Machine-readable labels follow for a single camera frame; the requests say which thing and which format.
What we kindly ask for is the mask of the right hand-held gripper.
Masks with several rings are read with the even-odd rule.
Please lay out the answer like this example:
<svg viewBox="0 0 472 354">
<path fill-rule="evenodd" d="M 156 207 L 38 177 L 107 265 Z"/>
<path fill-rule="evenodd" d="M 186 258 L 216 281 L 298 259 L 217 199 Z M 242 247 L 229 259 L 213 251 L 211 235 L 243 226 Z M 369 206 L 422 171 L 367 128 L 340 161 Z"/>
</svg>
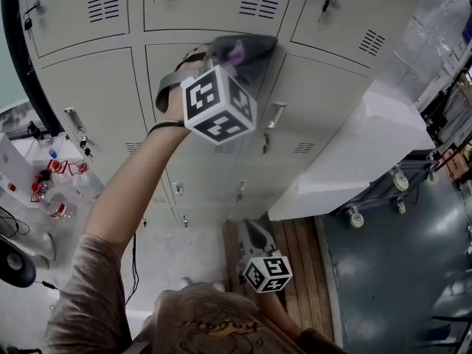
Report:
<svg viewBox="0 0 472 354">
<path fill-rule="evenodd" d="M 281 291 L 292 279 L 288 257 L 275 248 L 272 235 L 256 221 L 244 219 L 239 225 L 241 280 L 256 293 Z M 255 250 L 269 250 L 255 253 Z"/>
</svg>

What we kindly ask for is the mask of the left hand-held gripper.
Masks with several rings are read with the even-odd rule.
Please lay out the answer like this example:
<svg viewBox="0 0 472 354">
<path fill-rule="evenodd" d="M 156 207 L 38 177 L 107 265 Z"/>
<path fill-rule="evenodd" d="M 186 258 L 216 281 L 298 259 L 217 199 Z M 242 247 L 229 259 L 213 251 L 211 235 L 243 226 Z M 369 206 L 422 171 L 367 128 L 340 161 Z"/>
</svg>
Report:
<svg viewBox="0 0 472 354">
<path fill-rule="evenodd" d="M 220 65 L 180 84 L 184 127 L 220 145 L 251 133 L 257 125 L 257 102 Z"/>
</svg>

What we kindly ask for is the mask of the grey purple cleaning cloth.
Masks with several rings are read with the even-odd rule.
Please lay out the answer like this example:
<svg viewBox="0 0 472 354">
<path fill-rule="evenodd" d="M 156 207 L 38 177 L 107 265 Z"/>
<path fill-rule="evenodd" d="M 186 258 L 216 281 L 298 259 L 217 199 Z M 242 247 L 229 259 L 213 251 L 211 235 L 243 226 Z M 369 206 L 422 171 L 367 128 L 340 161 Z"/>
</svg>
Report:
<svg viewBox="0 0 472 354">
<path fill-rule="evenodd" d="M 204 56 L 201 74 L 222 66 L 244 87 L 252 87 L 264 74 L 278 39 L 270 35 L 226 35 L 211 42 Z"/>
</svg>

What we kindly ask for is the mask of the person's left forearm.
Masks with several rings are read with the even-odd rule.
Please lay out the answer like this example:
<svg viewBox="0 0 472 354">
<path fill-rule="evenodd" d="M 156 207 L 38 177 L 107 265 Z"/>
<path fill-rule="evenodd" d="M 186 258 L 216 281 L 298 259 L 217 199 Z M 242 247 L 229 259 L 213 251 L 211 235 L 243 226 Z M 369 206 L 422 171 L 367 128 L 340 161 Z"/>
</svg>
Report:
<svg viewBox="0 0 472 354">
<path fill-rule="evenodd" d="M 85 233 L 105 242 L 117 258 L 122 258 L 170 157 L 188 133 L 178 126 L 153 130 L 100 193 L 86 220 Z"/>
</svg>

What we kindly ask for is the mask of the person's right forearm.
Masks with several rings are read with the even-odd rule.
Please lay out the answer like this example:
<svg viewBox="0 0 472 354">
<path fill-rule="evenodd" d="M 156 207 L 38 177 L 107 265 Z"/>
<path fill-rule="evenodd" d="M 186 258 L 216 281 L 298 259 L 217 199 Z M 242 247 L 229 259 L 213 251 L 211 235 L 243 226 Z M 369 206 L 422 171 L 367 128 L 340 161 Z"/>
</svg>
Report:
<svg viewBox="0 0 472 354">
<path fill-rule="evenodd" d="M 302 334 L 301 327 L 288 315 L 276 293 L 257 294 L 257 304 L 261 314 L 292 341 L 296 341 Z"/>
</svg>

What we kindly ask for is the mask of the person's left hand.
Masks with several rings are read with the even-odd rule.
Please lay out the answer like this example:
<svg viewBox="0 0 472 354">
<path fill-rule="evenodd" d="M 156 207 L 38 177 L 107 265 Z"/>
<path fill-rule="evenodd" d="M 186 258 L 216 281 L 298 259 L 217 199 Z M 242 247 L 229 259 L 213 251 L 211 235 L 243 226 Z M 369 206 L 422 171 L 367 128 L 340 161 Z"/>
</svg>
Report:
<svg viewBox="0 0 472 354">
<path fill-rule="evenodd" d="M 159 95 L 164 121 L 184 121 L 183 92 L 180 85 L 167 88 Z"/>
</svg>

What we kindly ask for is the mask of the person's brown printed shirt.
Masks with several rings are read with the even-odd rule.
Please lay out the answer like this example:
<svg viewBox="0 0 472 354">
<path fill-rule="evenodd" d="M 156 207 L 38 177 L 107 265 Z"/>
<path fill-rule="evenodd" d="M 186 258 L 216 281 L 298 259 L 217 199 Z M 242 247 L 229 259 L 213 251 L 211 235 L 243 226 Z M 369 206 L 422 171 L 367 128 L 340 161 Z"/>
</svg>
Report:
<svg viewBox="0 0 472 354">
<path fill-rule="evenodd" d="M 164 291 L 136 337 L 120 263 L 84 235 L 45 333 L 46 354 L 347 354 L 313 328 L 289 338 L 256 305 L 205 283 Z"/>
</svg>

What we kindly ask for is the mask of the grey metal locker unit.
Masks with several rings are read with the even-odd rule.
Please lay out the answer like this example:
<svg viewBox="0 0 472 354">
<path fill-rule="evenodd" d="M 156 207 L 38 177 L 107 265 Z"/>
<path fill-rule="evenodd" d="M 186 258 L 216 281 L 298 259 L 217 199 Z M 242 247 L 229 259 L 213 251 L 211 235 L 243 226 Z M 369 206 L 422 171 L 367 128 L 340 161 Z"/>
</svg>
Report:
<svg viewBox="0 0 472 354">
<path fill-rule="evenodd" d="M 37 0 L 19 0 L 25 12 Z M 256 130 L 222 147 L 189 135 L 150 202 L 149 226 L 258 218 L 357 108 L 420 0 L 39 0 L 24 30 L 47 101 L 67 134 L 88 137 L 108 181 L 160 118 L 146 48 L 224 35 L 270 35 L 277 48 L 257 94 Z M 270 148 L 263 154 L 263 134 Z M 243 198 L 236 202 L 237 194 Z"/>
</svg>

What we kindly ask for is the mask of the large white box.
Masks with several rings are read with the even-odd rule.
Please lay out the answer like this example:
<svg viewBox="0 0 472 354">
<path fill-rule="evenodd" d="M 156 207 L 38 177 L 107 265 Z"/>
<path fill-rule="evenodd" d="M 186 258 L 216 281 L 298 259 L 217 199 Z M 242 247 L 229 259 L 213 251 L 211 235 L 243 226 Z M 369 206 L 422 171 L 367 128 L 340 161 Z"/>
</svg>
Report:
<svg viewBox="0 0 472 354">
<path fill-rule="evenodd" d="M 433 148 L 415 107 L 366 92 L 307 170 L 268 210 L 268 217 L 281 221 L 332 212 L 413 150 Z"/>
</svg>

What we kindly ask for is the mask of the clear water jug red cap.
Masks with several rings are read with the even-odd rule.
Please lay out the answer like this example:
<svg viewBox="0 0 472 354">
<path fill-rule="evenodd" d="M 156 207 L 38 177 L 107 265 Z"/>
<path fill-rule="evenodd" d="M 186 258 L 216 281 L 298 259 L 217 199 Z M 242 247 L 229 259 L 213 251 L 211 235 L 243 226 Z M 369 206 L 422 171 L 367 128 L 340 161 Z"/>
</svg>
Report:
<svg viewBox="0 0 472 354">
<path fill-rule="evenodd" d="M 63 189 L 70 188 L 72 180 L 69 175 L 69 162 L 67 160 L 60 162 L 52 159 L 48 163 L 47 170 L 50 173 L 50 180 L 55 186 L 62 187 Z"/>
<path fill-rule="evenodd" d="M 40 208 L 50 218 L 65 223 L 75 218 L 77 207 L 66 199 L 64 194 L 51 182 L 35 182 L 32 185 L 33 195 Z"/>
<path fill-rule="evenodd" d="M 103 183 L 90 169 L 87 162 L 78 160 L 69 163 L 73 185 L 88 201 L 95 202 L 103 190 Z"/>
</svg>

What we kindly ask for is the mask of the grey wheeled cart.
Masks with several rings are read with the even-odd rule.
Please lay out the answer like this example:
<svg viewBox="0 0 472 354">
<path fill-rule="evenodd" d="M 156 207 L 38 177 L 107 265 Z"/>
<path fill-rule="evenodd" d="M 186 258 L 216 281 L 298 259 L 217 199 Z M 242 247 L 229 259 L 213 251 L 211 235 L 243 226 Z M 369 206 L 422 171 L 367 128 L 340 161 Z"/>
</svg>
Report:
<svg viewBox="0 0 472 354">
<path fill-rule="evenodd" d="M 364 225 L 362 211 L 367 209 L 390 205 L 403 215 L 406 198 L 415 190 L 418 192 L 425 181 L 434 183 L 437 180 L 438 164 L 435 160 L 407 157 L 330 214 L 345 217 L 356 229 Z"/>
</svg>

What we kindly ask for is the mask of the brown cardboard box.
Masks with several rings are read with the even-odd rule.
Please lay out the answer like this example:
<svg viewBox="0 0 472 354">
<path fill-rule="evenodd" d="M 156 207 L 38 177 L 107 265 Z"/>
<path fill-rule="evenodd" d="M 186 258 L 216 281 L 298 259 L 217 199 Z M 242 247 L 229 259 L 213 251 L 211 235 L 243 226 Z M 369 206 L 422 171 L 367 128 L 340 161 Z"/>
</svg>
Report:
<svg viewBox="0 0 472 354">
<path fill-rule="evenodd" d="M 454 181 L 463 177 L 472 167 L 472 163 L 468 163 L 468 158 L 464 150 L 455 151 L 448 149 L 443 158 L 445 166 L 448 168 L 448 172 Z"/>
</svg>

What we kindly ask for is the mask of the clear plastic sheet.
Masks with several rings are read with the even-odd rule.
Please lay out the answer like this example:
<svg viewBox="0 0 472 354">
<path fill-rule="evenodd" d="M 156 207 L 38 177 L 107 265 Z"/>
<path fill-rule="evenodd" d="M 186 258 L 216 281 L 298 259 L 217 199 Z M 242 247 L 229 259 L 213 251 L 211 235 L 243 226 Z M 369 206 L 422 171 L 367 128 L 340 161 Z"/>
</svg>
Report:
<svg viewBox="0 0 472 354">
<path fill-rule="evenodd" d="M 415 103 L 459 43 L 471 0 L 420 0 L 390 57 L 389 81 Z"/>
</svg>

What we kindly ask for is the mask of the cluttered metal shelf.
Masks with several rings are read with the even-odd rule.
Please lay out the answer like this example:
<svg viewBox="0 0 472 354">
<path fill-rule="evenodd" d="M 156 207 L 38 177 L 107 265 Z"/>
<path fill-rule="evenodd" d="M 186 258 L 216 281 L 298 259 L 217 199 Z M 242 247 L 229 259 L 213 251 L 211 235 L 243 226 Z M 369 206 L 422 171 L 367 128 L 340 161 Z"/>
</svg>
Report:
<svg viewBox="0 0 472 354">
<path fill-rule="evenodd" d="M 459 146 L 472 132 L 471 76 L 467 69 L 462 69 L 421 113 L 426 130 L 440 153 L 452 145 Z"/>
</svg>

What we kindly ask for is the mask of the black metal frame table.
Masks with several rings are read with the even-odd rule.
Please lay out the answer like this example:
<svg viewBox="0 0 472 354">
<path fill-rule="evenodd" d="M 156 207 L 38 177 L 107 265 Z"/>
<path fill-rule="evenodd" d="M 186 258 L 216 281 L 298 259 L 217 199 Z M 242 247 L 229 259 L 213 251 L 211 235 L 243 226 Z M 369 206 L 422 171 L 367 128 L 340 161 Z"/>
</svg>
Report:
<svg viewBox="0 0 472 354">
<path fill-rule="evenodd" d="M 444 347 L 449 349 L 449 354 L 472 354 L 472 313 L 463 316 L 441 316 L 431 317 L 433 320 L 447 323 L 448 335 L 444 339 L 431 342 L 432 347 Z M 457 333 L 453 324 L 463 325 L 464 330 Z"/>
</svg>

